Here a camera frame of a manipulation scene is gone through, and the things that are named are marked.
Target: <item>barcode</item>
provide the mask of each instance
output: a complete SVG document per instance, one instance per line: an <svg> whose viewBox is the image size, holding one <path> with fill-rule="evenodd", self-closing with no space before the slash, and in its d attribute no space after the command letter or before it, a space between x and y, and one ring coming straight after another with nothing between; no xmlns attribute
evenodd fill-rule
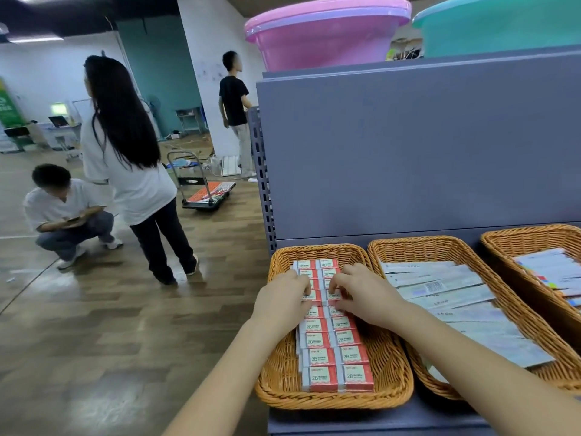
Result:
<svg viewBox="0 0 581 436"><path fill-rule="evenodd" d="M430 283L426 283L425 286L428 293L438 292L446 289L446 287L439 281L431 281Z"/></svg>

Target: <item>person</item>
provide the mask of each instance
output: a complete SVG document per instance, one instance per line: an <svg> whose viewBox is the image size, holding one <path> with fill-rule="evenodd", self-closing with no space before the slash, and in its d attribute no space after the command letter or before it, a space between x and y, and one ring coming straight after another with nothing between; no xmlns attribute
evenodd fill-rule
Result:
<svg viewBox="0 0 581 436"><path fill-rule="evenodd" d="M244 111L244 107L249 109L252 107L252 103L248 100L248 89L243 80L236 77L238 72L242 72L242 61L234 50L230 50L222 56L222 63L228 70L228 76L220 81L218 107L222 114L224 127L231 127L238 138L240 150L238 166L241 169L241 177L253 177L256 176L256 172L252 161L251 130Z"/></svg>
<svg viewBox="0 0 581 436"><path fill-rule="evenodd" d="M462 335L428 311L403 300L386 280L362 264L345 266L330 292L345 288L352 300L337 308L392 330L438 368L498 434L579 434L581 403L527 370ZM290 270L263 287L251 318L163 436L230 436L264 362L303 319L311 302L309 278Z"/></svg>
<svg viewBox="0 0 581 436"><path fill-rule="evenodd" d="M89 183L71 179L69 170L53 164L33 170L36 184L24 200L25 218L40 235L36 244L56 252L58 269L71 267L87 250L81 242L93 237L108 249L123 243L111 235L113 215L105 211L105 202Z"/></svg>
<svg viewBox="0 0 581 436"><path fill-rule="evenodd" d="M108 181L113 201L131 228L149 270L164 285L176 283L163 249L160 231L187 276L198 269L176 209L177 188L161 162L153 125L129 72L105 56L85 62L85 84L94 112L81 129L85 175Z"/></svg>

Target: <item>long black hair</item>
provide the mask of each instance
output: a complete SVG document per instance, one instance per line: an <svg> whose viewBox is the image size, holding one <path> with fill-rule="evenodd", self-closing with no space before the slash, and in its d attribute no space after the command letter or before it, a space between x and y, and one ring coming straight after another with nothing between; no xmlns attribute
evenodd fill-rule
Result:
<svg viewBox="0 0 581 436"><path fill-rule="evenodd" d="M93 133L99 145L95 119L119 160L141 169L156 167L162 155L155 130L125 66L112 58L93 55L85 61L85 72L95 106Z"/></svg>

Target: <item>gray pants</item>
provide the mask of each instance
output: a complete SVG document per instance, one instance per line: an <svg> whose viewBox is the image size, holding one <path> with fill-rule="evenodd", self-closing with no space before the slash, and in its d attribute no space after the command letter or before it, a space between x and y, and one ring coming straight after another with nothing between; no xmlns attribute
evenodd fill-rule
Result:
<svg viewBox="0 0 581 436"><path fill-rule="evenodd" d="M38 236L36 244L48 251L54 251L60 259L69 262L74 259L77 245L93 237L99 237L104 243L110 243L114 239L111 235L113 229L113 215L101 211L89 217L84 225L66 230L42 233Z"/></svg>
<svg viewBox="0 0 581 436"><path fill-rule="evenodd" d="M240 169L242 177L254 175L254 162L252 161L251 129L248 124L234 125L234 134L238 138L240 149Z"/></svg>

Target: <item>teal plastic basin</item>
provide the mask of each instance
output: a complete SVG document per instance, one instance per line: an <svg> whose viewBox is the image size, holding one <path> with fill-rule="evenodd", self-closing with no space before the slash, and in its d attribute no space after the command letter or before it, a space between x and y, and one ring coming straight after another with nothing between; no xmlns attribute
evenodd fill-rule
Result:
<svg viewBox="0 0 581 436"><path fill-rule="evenodd" d="M424 56L581 44L581 0L447 0L418 13Z"/></svg>

